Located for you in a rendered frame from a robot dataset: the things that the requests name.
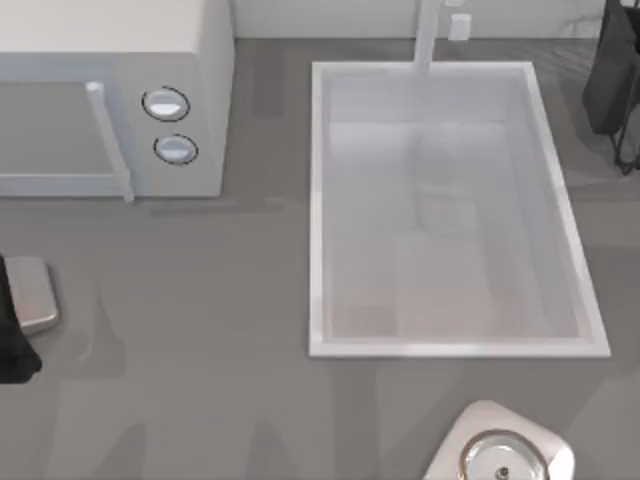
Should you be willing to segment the white sink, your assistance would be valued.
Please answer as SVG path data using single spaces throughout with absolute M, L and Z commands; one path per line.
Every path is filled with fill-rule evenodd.
M 607 358 L 533 65 L 311 68 L 308 351 Z

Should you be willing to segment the small microwave knob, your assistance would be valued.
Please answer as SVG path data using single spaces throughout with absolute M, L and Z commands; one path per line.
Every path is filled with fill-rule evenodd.
M 188 165 L 199 155 L 197 144 L 189 137 L 179 134 L 158 138 L 154 141 L 156 156 L 170 165 Z

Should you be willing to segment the pale microwave oven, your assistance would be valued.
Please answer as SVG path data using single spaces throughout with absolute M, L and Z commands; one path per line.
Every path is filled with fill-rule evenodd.
M 102 82 L 135 200 L 219 195 L 234 56 L 229 0 L 0 0 L 0 82 Z M 189 99 L 178 122 L 142 107 L 163 86 Z M 174 134 L 197 144 L 195 161 L 156 156 Z

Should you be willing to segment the large microwave knob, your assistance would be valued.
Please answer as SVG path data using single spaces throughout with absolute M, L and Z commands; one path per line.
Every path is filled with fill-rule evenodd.
M 144 111 L 161 122 L 178 122 L 190 111 L 189 99 L 179 90 L 163 86 L 142 95 Z

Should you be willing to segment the tall white tap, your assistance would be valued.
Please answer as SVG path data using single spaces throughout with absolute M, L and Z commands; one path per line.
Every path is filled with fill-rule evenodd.
M 412 67 L 417 75 L 430 69 L 442 0 L 419 0 Z

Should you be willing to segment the pale grey rounded box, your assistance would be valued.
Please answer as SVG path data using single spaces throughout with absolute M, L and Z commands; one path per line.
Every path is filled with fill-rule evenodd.
M 22 332 L 30 337 L 54 328 L 59 323 L 59 308 L 46 262 L 19 256 L 7 258 L 5 264 Z

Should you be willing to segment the microwave oven door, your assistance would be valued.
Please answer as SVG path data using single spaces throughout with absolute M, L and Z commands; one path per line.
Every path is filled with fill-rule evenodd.
M 123 198 L 86 83 L 0 82 L 0 198 Z

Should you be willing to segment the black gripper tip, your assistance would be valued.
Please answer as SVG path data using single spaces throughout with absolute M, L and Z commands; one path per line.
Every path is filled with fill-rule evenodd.
M 0 254 L 0 385 L 26 384 L 42 366 L 40 355 L 19 324 L 6 261 Z

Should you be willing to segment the black folding stand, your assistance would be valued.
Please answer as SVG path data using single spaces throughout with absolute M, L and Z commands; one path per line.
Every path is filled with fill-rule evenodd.
M 631 161 L 622 158 L 631 116 L 640 106 L 640 0 L 605 1 L 582 104 L 591 131 L 609 138 L 621 173 L 640 170 L 640 151 Z

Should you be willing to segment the small white wall socket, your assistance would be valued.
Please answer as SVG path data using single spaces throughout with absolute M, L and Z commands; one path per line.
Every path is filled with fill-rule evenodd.
M 457 13 L 451 16 L 448 40 L 453 42 L 468 41 L 471 37 L 472 16 Z

